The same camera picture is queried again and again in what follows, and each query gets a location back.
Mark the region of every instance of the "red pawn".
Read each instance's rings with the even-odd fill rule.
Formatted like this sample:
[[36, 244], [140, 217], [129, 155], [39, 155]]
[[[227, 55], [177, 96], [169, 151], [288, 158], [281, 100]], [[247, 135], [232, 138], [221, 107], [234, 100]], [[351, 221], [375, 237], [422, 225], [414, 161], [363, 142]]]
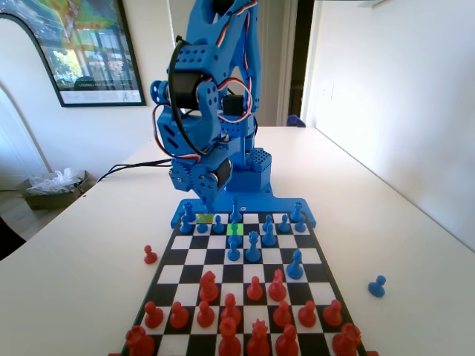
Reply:
[[132, 326], [127, 332], [125, 344], [130, 349], [130, 356], [152, 356], [155, 349], [154, 339], [148, 336], [140, 325]]
[[208, 303], [214, 301], [219, 294], [219, 290], [214, 282], [216, 276], [213, 272], [207, 271], [200, 280], [200, 298]]
[[220, 323], [223, 339], [220, 343], [220, 356], [240, 356], [240, 341], [236, 337], [236, 322], [231, 317], [225, 317]]
[[252, 337], [248, 341], [247, 356], [269, 356], [270, 345], [267, 341], [267, 326], [259, 319], [252, 324]]
[[170, 324], [176, 329], [183, 328], [188, 322], [190, 314], [188, 310], [181, 306], [180, 302], [175, 302], [171, 306]]
[[235, 295], [233, 293], [226, 294], [224, 304], [226, 307], [221, 312], [221, 319], [224, 319], [225, 317], [231, 317], [236, 322], [236, 325], [239, 325], [242, 315], [239, 308], [236, 306]]
[[257, 301], [262, 298], [263, 290], [261, 285], [259, 284], [259, 277], [254, 276], [251, 279], [251, 285], [247, 287], [247, 297], [250, 300]]
[[298, 356], [297, 331], [292, 324], [287, 324], [284, 334], [275, 342], [277, 356]]
[[143, 260], [145, 261], [145, 263], [147, 263], [148, 265], [151, 265], [152, 263], [154, 263], [157, 259], [158, 259], [158, 256], [155, 252], [152, 252], [151, 251], [151, 247], [150, 245], [147, 245], [145, 248], [145, 253], [147, 254]]
[[335, 299], [324, 308], [324, 320], [325, 323], [335, 328], [341, 325], [341, 303], [339, 300]]
[[145, 325], [150, 329], [155, 329], [163, 321], [163, 310], [157, 308], [155, 303], [150, 301], [145, 305]]
[[311, 328], [317, 322], [317, 316], [315, 315], [315, 303], [311, 300], [308, 300], [298, 311], [298, 320], [300, 324], [306, 328]]
[[209, 307], [209, 304], [205, 300], [201, 300], [200, 302], [200, 312], [196, 318], [198, 324], [202, 328], [207, 328], [214, 321], [214, 310]]
[[273, 316], [275, 323], [281, 328], [284, 328], [285, 325], [290, 324], [292, 317], [290, 316], [289, 304], [287, 304], [285, 300], [282, 300], [279, 307], [274, 310]]
[[279, 268], [276, 269], [274, 272], [274, 280], [269, 286], [269, 296], [276, 302], [284, 300], [285, 296], [287, 295], [287, 290], [282, 283], [283, 280], [284, 276], [282, 275], [282, 270]]
[[333, 337], [332, 346], [336, 356], [356, 355], [356, 347], [361, 343], [361, 332], [352, 323], [341, 327], [341, 334]]

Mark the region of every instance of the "chessboard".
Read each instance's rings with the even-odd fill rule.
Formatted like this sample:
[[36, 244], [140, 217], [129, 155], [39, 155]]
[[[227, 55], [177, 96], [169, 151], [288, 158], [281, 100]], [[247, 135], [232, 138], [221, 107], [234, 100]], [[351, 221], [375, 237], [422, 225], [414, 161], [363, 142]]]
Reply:
[[[220, 313], [225, 307], [224, 299], [228, 293], [233, 293], [236, 306], [240, 309], [242, 319], [236, 328], [236, 337], [241, 344], [241, 354], [246, 355], [246, 344], [252, 336], [252, 324], [257, 319], [264, 320], [267, 339], [271, 346], [271, 355], [276, 355], [276, 340], [283, 334], [283, 328], [276, 325], [272, 316], [279, 302], [269, 297], [269, 286], [272, 283], [275, 271], [279, 268], [284, 273], [284, 286], [287, 290], [285, 301], [289, 304], [292, 317], [291, 324], [297, 331], [297, 344], [299, 354], [302, 356], [333, 356], [335, 352], [332, 340], [341, 331], [345, 323], [353, 323], [350, 313], [344, 303], [343, 297], [332, 276], [330, 267], [325, 260], [315, 232], [309, 228], [306, 221], [304, 232], [295, 230], [291, 223], [289, 232], [282, 234], [278, 225], [282, 222], [282, 213], [272, 212], [252, 213], [242, 211], [243, 219], [237, 224], [237, 233], [243, 237], [242, 243], [237, 247], [240, 258], [231, 261], [227, 257], [230, 249], [228, 237], [232, 233], [229, 214], [215, 214], [209, 220], [208, 229], [204, 233], [197, 231], [197, 221], [187, 234], [180, 232], [178, 225], [171, 236], [163, 256], [160, 258], [157, 272], [151, 281], [150, 288], [134, 325], [140, 325], [147, 335], [154, 340], [153, 355], [185, 356], [185, 355], [219, 355], [218, 348], [222, 337], [219, 331]], [[222, 234], [213, 232], [212, 226], [216, 223], [216, 216], [221, 217], [225, 224]], [[261, 244], [261, 237], [265, 234], [263, 224], [266, 216], [272, 217], [274, 234], [277, 244], [268, 248]], [[249, 262], [245, 252], [250, 248], [249, 233], [259, 233], [258, 249], [261, 258], [256, 263]], [[286, 267], [292, 263], [292, 254], [295, 249], [300, 249], [304, 275], [298, 280], [289, 278]], [[197, 314], [200, 311], [200, 279], [207, 272], [212, 271], [216, 276], [215, 282], [219, 295], [209, 305], [213, 309], [215, 318], [213, 324], [202, 328], [197, 323]], [[263, 296], [258, 301], [250, 300], [246, 294], [253, 276], [258, 276], [264, 290]], [[317, 322], [311, 327], [303, 326], [298, 320], [298, 311], [305, 303], [311, 300], [315, 303]], [[323, 319], [323, 310], [333, 300], [341, 302], [342, 324], [339, 327], [327, 325]], [[144, 306], [153, 301], [163, 310], [163, 321], [155, 329], [145, 325]], [[179, 301], [189, 312], [189, 320], [182, 329], [175, 329], [170, 324], [171, 305]], [[366, 355], [362, 343], [357, 348], [358, 355]], [[124, 346], [122, 356], [129, 355], [129, 349]]]

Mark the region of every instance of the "floor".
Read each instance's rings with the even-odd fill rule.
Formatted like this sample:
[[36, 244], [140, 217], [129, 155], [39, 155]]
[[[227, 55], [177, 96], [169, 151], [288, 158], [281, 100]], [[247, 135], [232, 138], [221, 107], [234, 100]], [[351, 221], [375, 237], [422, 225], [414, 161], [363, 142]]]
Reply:
[[64, 209], [31, 210], [17, 191], [0, 191], [0, 216], [23, 239], [29, 240]]

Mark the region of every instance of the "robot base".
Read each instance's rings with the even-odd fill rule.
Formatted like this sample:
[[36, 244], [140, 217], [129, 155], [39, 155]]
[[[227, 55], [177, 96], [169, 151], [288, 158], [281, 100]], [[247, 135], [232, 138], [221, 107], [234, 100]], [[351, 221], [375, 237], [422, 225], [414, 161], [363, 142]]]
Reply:
[[[221, 192], [214, 202], [214, 211], [219, 213], [232, 213], [232, 198], [236, 197], [241, 211], [250, 211], [252, 213], [275, 211], [287, 213], [294, 210], [295, 203], [302, 203], [302, 212], [307, 216], [307, 223], [313, 228], [317, 222], [313, 217], [310, 208], [302, 198], [277, 198], [272, 194], [272, 188], [268, 183], [262, 191], [226, 191]], [[180, 216], [185, 212], [183, 204], [190, 202], [193, 206], [194, 213], [206, 213], [204, 205], [199, 199], [184, 199], [178, 205], [177, 210], [171, 220], [171, 228], [181, 223]]]

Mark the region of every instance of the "plastic bag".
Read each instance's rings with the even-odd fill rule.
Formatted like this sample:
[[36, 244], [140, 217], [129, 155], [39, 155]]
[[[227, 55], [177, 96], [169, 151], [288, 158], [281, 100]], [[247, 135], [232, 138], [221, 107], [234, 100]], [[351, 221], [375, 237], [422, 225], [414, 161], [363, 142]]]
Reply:
[[67, 193], [74, 189], [76, 183], [81, 182], [80, 177], [84, 171], [66, 168], [64, 173], [61, 173], [61, 171], [54, 172], [56, 177], [52, 179], [31, 177], [31, 188], [28, 188], [27, 192], [32, 195]]

